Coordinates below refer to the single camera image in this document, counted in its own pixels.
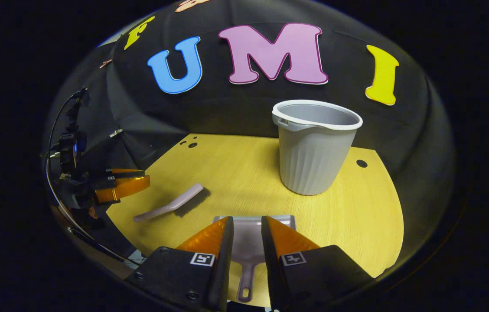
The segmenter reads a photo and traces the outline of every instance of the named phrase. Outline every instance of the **gray dustpan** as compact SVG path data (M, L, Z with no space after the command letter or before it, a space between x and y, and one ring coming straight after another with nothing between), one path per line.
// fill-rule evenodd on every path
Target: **gray dustpan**
M213 218L213 221L217 222L224 217L226 216L217 216ZM256 268L256 265L266 262L261 231L262 216L232 217L235 231L233 234L231 260L242 265L237 300L240 302L250 302L252 300L252 286L254 285L254 268ZM294 215L271 215L270 217L296 230ZM246 296L244 294L245 289L248 289Z

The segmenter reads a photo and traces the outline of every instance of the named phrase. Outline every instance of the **screw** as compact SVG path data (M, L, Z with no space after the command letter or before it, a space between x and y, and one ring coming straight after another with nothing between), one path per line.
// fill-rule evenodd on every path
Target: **screw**
M199 297L200 296L196 292L193 292L192 290L190 292L187 292L187 298L192 302L195 302Z

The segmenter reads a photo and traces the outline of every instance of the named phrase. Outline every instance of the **brush handle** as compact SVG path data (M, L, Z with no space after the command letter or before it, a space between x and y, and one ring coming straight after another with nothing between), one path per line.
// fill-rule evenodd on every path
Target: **brush handle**
M195 197L196 194L198 194L201 190L204 189L204 186L202 186L200 183L196 183L193 185L191 188L189 188L185 193L181 194L179 197L177 197L175 200L173 200L171 203L160 207L158 209L154 209L153 211L148 211L146 213L136 215L133 217L133 221L139 223L148 219L151 219L153 217L156 217L158 215L163 215L165 213L168 213L170 211L174 211L175 209L183 206L186 202L188 202L191 198Z

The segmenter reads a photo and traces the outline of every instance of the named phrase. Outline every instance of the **yellow table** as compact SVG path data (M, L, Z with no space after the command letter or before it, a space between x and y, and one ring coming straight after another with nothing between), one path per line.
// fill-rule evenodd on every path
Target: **yellow table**
M144 254L177 247L217 215L294 215L297 231L319 246L337 245L372 277L395 263L403 215L393 182L375 150L350 148L333 185L298 195L280 181L278 139L190 134L146 170L150 187L112 205L108 216ZM358 166L357 160L368 164ZM195 183L211 193L186 215L135 223L133 217L168 204ZM241 266L231 263L229 300L236 301ZM270 306L266 265L256 267L248 304Z

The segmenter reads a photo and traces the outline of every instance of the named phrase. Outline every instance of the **foam letter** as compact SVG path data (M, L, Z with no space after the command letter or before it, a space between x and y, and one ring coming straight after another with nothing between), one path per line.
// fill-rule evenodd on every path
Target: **foam letter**
M177 8L177 10L175 10L175 12L179 13L179 12L182 12L188 8L192 8L193 6L199 4L199 3L204 3L204 2L208 2L209 0L187 0L187 1L184 1L184 2L181 2L179 4L179 8Z
M189 91L197 85L202 77L202 65L196 44L200 37L187 38L175 45L175 50L183 53L187 75L182 79L174 79L171 76L167 56L169 51L161 51L148 60L148 66L152 68L158 87L165 93L177 94Z
M375 59L374 81L371 87L367 87L365 94L369 99L379 101L385 105L395 104L395 67L399 66L399 61L389 53L378 47L367 45L368 51Z
M271 43L251 26L235 26L219 32L219 37L229 43L233 59L233 73L229 81L237 85L257 81L260 75L251 69L253 59L264 75L274 80L289 55L290 68L285 78L296 83L322 85L328 76L322 71L318 48L318 36L322 30L317 26L289 23L283 26L277 39Z
M135 43L135 41L139 40L139 34L144 31L146 28L146 24L153 20L155 16L150 17L149 19L145 20L142 22L140 25L136 26L131 32L129 32L129 37L127 38L127 43L125 44L125 48L123 50L126 50L128 47L131 46L131 44Z

